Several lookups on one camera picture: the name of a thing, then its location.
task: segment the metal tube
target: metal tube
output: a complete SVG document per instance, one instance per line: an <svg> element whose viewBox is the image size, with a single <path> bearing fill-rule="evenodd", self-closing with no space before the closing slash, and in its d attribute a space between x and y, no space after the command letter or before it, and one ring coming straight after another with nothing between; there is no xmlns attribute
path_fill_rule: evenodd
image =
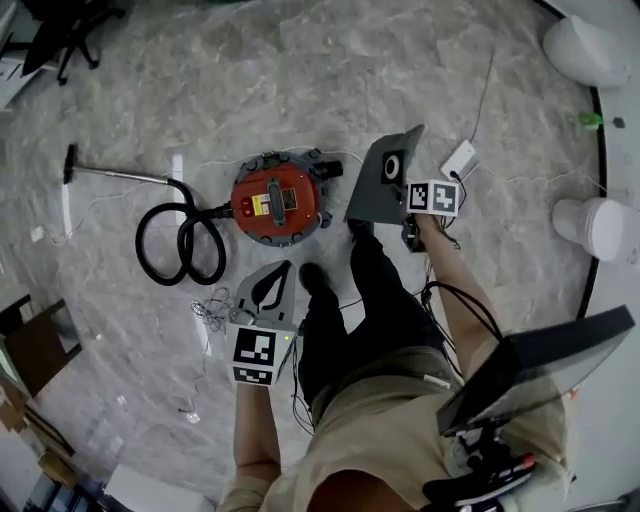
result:
<svg viewBox="0 0 640 512"><path fill-rule="evenodd" d="M126 178L130 180L146 181L148 183L157 183L158 185L166 185L168 178L162 176L154 176L153 174L126 172L126 171L111 171L108 169L94 169L92 167L80 167L73 166L74 172L86 172L90 174L102 174L103 176L110 176L112 178Z"/></svg>

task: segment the white cord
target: white cord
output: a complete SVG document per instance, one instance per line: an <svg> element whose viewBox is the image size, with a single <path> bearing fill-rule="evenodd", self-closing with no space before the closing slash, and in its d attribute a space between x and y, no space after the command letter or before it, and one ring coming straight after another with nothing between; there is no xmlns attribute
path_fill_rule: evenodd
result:
<svg viewBox="0 0 640 512"><path fill-rule="evenodd" d="M287 148L287 149L283 149L281 151L286 152L286 151L293 151L294 149L316 149L314 147L311 146L294 146L291 148ZM355 158L358 162L363 163L362 159L356 155L355 153L352 153L351 151L322 151L319 150L321 153L324 154L340 154L340 155L348 155L350 157ZM243 156L241 158L238 158L236 160L211 160L209 162L205 162L203 164L198 165L195 169L201 169L202 167L207 167L209 165L232 165L238 162L243 162L246 160L250 160L252 158L258 157L260 155L262 155L263 153L259 153L259 154L254 154L254 155L247 155L247 156ZM168 176L169 174L171 174L170 172L167 172L165 174L163 174L162 176ZM49 234L49 232L43 228L45 235L47 235L47 238L49 239L49 241L56 246L60 246L60 245L64 245L69 241L69 238L71 238L71 235L73 234L74 231L76 231L84 222L85 218L87 217L87 215L89 214L89 212L91 211L91 209L93 208L93 206L101 201L106 201L107 199L123 199L126 196L128 196L131 192L133 192L135 189L137 189L138 187L140 187L141 185L151 185L151 183L138 183L137 185L134 185L133 187L131 187L129 190L125 191L122 194L117 194L117 195L113 195L113 196L103 196L103 197L96 197L93 201L91 201L89 203L89 206L87 207L87 209L85 210L84 214L82 215L82 217L80 218L80 220L78 221L78 223L73 226L73 228L71 228L71 230L69 231L69 233L63 237L63 240L60 242L56 242L53 237Z"/></svg>
<svg viewBox="0 0 640 512"><path fill-rule="evenodd" d="M293 146L287 149L281 149L280 151L283 153L286 153L288 151L294 151L296 149L317 149L314 148L313 146ZM340 150L336 150L336 151L324 151L322 149L319 149L318 151L320 151L320 153L325 154L325 155L348 155L352 158L355 158L358 162L360 162L361 164L364 163L362 161L362 158L360 158L358 155L356 155L355 153L352 153L351 151L340 151ZM203 167L208 167L209 165L230 165L230 164L235 164L238 162L244 162L247 160L251 160L252 158L256 158L259 156L262 156L264 153L256 153L253 155L247 155L247 156L243 156L242 158L238 158L237 160L210 160L209 162L205 162L203 164L200 164L196 167L196 169L202 169Z"/></svg>
<svg viewBox="0 0 640 512"><path fill-rule="evenodd" d="M491 169L489 169L488 167L486 167L483 164L478 164L478 165L476 165L476 167L482 167L489 174L493 175L495 178L497 178L500 181L503 181L504 183L513 183L515 181L528 181L528 182L543 181L543 182L549 184L549 183L553 183L556 180L559 180L560 178L566 178L567 176L571 176L573 174L581 174L584 179L586 179L587 181L593 183L596 187L598 187L598 188L604 190L605 192L607 192L607 189L605 187L603 187L602 185L600 185L600 183L598 183L597 181L591 179L589 176L584 174L580 169L576 169L576 170L573 170L573 171L565 172L564 174L559 174L558 176L554 176L553 178L545 178L544 176L536 176L535 178L529 178L527 176L515 176L513 178L503 178L502 176L500 176L499 174L496 174L494 171L492 171ZM465 176L465 180L470 175L471 175L471 173L467 174Z"/></svg>

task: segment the label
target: label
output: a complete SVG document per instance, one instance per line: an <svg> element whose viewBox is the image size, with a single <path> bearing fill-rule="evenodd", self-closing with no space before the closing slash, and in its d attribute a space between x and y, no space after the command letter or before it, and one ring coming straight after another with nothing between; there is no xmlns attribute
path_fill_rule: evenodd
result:
<svg viewBox="0 0 640 512"><path fill-rule="evenodd" d="M269 215L269 194L259 194L257 196L252 196L251 202L253 203L253 214L255 216Z"/></svg>

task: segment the vacuum hose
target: vacuum hose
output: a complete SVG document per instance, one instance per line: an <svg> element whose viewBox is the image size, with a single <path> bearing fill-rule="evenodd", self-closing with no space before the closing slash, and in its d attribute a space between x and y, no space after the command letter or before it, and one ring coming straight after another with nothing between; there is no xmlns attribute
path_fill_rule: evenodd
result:
<svg viewBox="0 0 640 512"><path fill-rule="evenodd" d="M226 203L222 206L219 206L218 208L213 208L211 210L198 210L196 208L195 201L193 200L191 192L189 192L189 189L185 186L184 183L169 178L167 179L166 184L171 187L177 188L182 193L182 195L184 196L184 203L160 204L154 208L151 208L151 210L149 210L144 215L144 217L142 217L142 220L140 220L140 224L138 224L138 230L136 231L136 256L138 257L138 261L140 262L142 270L144 270L144 272L156 283L163 286L176 285L180 281L182 281L184 276L186 276L187 274L196 283L204 286L208 286L218 282L222 277L222 274L224 274L224 270L227 266L227 253L225 251L224 242L222 241L220 232L213 225L211 219L224 219L232 217L233 210L231 208L231 204ZM183 212L187 217L178 229L178 255L180 257L180 262L182 263L182 265L180 266L180 270L178 270L178 273L173 277L165 277L156 269L154 269L149 263L149 260L147 259L144 251L144 234L149 222L151 222L151 219L153 219L156 215L167 211ZM192 265L193 232L194 226L198 222L202 223L202 225L209 232L218 250L218 265L215 272L210 276L202 275L202 273L196 270Z"/></svg>

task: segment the vacuum wand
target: vacuum wand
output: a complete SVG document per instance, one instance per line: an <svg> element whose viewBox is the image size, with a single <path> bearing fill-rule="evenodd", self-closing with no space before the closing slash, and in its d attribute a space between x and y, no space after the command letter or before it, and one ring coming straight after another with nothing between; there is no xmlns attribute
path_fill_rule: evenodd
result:
<svg viewBox="0 0 640 512"><path fill-rule="evenodd" d="M93 167L81 167L75 165L75 153L76 147L73 144L69 144L67 148L67 156L64 160L64 175L63 183L66 185L73 179L74 172L84 172L89 174L101 174L102 176L109 176L111 178L126 178L130 180L144 181L147 183L156 183L158 185L167 185L168 178L155 176L153 174L142 172L129 172L129 171L114 171L110 169L95 169Z"/></svg>

